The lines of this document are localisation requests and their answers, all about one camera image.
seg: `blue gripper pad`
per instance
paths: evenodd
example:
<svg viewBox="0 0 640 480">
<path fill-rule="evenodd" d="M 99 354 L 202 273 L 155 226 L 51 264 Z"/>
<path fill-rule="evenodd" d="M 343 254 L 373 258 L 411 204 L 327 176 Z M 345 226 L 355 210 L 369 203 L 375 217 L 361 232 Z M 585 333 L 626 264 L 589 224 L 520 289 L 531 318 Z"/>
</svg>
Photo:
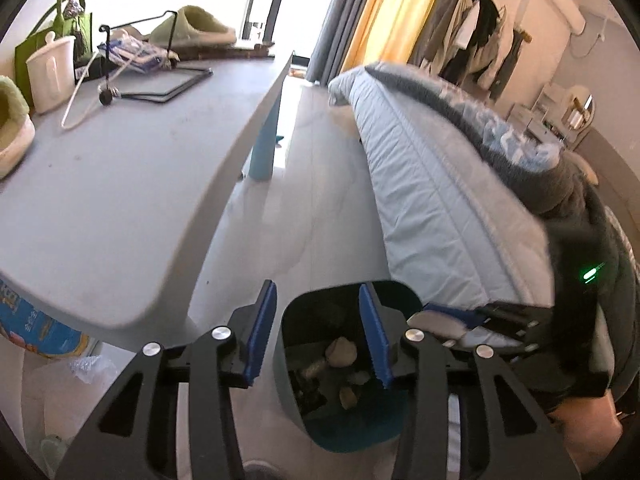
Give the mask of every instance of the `blue gripper pad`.
<svg viewBox="0 0 640 480">
<path fill-rule="evenodd" d="M 391 371 L 391 361 L 389 359 L 389 340 L 382 327 L 382 321 L 378 315 L 376 302 L 378 298 L 373 298 L 367 285 L 360 286 L 358 303 L 360 307 L 360 319 L 367 337 L 367 346 L 373 361 L 373 369 L 376 377 L 382 382 L 385 388 L 390 388 L 393 382 Z"/>
<path fill-rule="evenodd" d="M 273 320 L 276 317 L 278 306 L 278 291 L 276 284 L 267 281 L 262 286 L 258 297 L 258 314 L 255 317 L 254 326 L 247 338 L 247 362 L 242 376 L 247 384 L 254 384 L 255 378 L 260 375 L 260 368 L 264 360 L 264 353 L 267 350 L 267 343 L 271 334 Z"/>
</svg>

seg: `black wire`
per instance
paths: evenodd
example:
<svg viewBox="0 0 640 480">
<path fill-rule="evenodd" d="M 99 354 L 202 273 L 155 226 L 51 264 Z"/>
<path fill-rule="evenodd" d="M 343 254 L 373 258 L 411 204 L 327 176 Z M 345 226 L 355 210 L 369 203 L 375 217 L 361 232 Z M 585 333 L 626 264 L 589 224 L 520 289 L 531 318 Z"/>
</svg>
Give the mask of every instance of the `black wire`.
<svg viewBox="0 0 640 480">
<path fill-rule="evenodd" d="M 584 54 L 584 56 L 578 56 L 575 52 L 574 52 L 574 44 L 573 44 L 573 38 L 574 38 L 574 34 L 572 34 L 569 37 L 569 51 L 571 52 L 571 55 L 575 58 L 575 59 L 584 59 L 585 57 L 587 57 L 591 51 L 593 51 L 593 49 L 595 48 L 595 46 L 598 44 L 598 42 L 600 41 L 600 35 L 598 34 L 596 36 L 596 40 L 593 42 L 593 44 L 591 45 L 590 49 L 587 51 L 586 54 Z"/>
</svg>

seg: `gray curtain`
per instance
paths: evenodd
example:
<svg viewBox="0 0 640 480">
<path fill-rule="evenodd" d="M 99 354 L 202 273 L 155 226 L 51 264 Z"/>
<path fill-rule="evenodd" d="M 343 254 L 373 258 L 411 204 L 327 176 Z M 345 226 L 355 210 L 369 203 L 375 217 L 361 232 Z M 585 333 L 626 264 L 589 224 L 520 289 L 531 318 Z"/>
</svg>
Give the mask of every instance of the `gray curtain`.
<svg viewBox="0 0 640 480">
<path fill-rule="evenodd" d="M 367 0 L 331 0 L 306 80 L 326 86 L 340 73 Z"/>
<path fill-rule="evenodd" d="M 431 9 L 420 36 L 415 42 L 409 63 L 419 66 L 425 57 L 433 60 L 438 47 L 444 40 L 444 35 L 453 17 L 457 2 L 458 0 L 436 0 L 434 2 L 433 9 Z"/>
</svg>

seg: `green led light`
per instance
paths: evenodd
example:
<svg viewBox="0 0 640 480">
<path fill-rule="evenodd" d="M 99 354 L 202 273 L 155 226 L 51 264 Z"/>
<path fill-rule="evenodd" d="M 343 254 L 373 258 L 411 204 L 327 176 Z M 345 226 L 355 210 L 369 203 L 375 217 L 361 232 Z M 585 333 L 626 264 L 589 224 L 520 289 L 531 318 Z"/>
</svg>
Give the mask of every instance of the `green led light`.
<svg viewBox="0 0 640 480">
<path fill-rule="evenodd" d="M 582 278 L 584 280 L 588 280 L 589 278 L 593 278 L 596 275 L 596 272 L 598 272 L 598 269 L 591 269 L 589 272 L 587 272 Z"/>
</svg>

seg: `mattress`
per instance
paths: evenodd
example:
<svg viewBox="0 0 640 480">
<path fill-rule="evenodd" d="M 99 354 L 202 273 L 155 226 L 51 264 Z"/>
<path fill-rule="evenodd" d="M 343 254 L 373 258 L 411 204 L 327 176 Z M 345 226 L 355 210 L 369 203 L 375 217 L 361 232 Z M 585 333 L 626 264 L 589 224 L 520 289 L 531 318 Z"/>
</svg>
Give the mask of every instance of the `mattress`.
<svg viewBox="0 0 640 480">
<path fill-rule="evenodd" d="M 425 303 L 552 305 L 543 226 L 455 126 L 363 67 L 329 90 L 353 107 L 393 279 Z"/>
</svg>

